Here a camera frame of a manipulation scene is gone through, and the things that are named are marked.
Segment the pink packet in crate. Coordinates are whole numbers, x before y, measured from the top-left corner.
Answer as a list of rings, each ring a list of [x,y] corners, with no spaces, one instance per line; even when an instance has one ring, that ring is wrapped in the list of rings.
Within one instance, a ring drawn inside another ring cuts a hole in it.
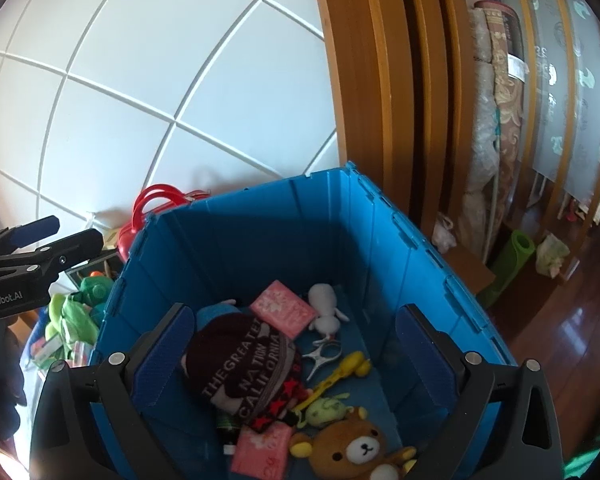
[[[253,301],[250,310],[290,339],[296,339],[317,312],[280,281],[274,281]]]

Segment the green yoga mat roll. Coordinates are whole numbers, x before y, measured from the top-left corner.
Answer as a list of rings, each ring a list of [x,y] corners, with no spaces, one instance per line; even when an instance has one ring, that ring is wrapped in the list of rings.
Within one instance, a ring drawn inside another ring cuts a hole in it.
[[[513,230],[509,241],[492,266],[493,283],[478,293],[478,301],[485,309],[489,309],[498,300],[534,253],[535,244],[532,238],[522,231]]]

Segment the blue plastic crate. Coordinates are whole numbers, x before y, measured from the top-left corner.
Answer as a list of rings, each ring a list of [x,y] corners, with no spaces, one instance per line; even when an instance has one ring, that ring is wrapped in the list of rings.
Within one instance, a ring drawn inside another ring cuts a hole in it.
[[[127,352],[174,304],[234,299],[246,306],[269,284],[298,295],[336,288],[350,322],[345,352],[362,350],[370,374],[340,389],[364,406],[390,450],[425,451],[451,413],[437,400],[421,354],[400,347],[396,314],[414,304],[463,351],[492,364],[513,356],[486,312],[426,237],[353,167],[219,195],[151,218],[108,298],[94,363]]]

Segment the small green plush keychain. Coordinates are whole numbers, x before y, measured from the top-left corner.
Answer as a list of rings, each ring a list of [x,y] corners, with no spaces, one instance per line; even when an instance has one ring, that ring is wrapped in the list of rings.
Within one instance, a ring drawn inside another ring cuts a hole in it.
[[[350,393],[339,393],[336,396],[321,396],[312,402],[299,416],[298,429],[310,426],[315,429],[323,429],[333,422],[343,420],[352,406],[344,403],[350,398]]]

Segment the brown teddy bear plush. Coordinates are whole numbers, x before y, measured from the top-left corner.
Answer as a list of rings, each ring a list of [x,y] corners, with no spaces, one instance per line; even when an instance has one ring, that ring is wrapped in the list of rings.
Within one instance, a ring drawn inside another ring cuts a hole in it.
[[[288,451],[293,458],[306,460],[319,479],[403,479],[416,464],[417,454],[412,446],[389,453],[384,434],[362,406],[313,437],[296,432]]]

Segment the rolled carpet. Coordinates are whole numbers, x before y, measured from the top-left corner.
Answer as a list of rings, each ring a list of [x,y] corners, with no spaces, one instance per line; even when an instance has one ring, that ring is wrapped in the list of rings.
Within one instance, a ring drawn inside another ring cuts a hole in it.
[[[471,162],[460,213],[460,240],[489,257],[512,196],[524,121],[524,60],[517,13],[496,0],[469,10],[476,97]]]

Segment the white plush figure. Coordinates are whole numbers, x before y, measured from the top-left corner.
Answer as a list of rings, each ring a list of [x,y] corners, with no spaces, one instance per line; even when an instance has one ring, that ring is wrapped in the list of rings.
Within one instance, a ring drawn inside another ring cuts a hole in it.
[[[308,292],[308,300],[316,312],[309,330],[317,332],[323,340],[334,338],[341,324],[350,322],[350,318],[338,308],[335,289],[329,284],[313,285]]]

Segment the pink packet near bear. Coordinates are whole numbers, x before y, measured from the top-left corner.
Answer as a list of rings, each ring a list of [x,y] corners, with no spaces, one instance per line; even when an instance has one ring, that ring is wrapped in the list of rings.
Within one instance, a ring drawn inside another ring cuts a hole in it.
[[[230,472],[264,480],[285,478],[288,446],[293,434],[294,430],[283,422],[276,422],[263,434],[242,428]]]

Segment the red mini suitcase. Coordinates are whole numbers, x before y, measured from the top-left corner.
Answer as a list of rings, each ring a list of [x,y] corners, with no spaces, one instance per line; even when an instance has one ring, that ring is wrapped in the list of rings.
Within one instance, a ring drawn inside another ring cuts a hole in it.
[[[149,217],[198,200],[205,200],[210,196],[211,193],[206,190],[184,193],[179,188],[166,183],[149,185],[137,195],[130,220],[118,232],[116,247],[121,261],[123,263],[128,261],[134,240],[143,231]]]

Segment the green plush frog toy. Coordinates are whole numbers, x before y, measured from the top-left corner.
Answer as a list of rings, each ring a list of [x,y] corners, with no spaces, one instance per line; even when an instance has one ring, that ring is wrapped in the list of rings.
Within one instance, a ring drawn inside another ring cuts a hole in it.
[[[52,356],[58,356],[72,366],[88,363],[113,288],[112,278],[94,271],[81,281],[76,292],[55,294],[50,298],[44,337],[46,344],[55,348]]]

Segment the yellow giraffe toy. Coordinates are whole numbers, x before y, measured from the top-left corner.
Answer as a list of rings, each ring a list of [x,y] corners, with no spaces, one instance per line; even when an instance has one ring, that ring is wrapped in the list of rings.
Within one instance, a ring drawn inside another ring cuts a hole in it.
[[[314,388],[312,394],[304,400],[302,403],[298,404],[294,408],[294,412],[299,415],[303,410],[305,410],[310,404],[312,404],[315,400],[320,398],[323,393],[325,393],[328,389],[332,388],[339,382],[341,379],[350,377],[351,375],[355,375],[358,378],[362,378],[370,374],[370,370],[372,369],[372,362],[370,359],[367,359],[364,356],[362,351],[355,351],[349,353],[345,356],[335,370],[330,374],[326,379],[319,382]]]

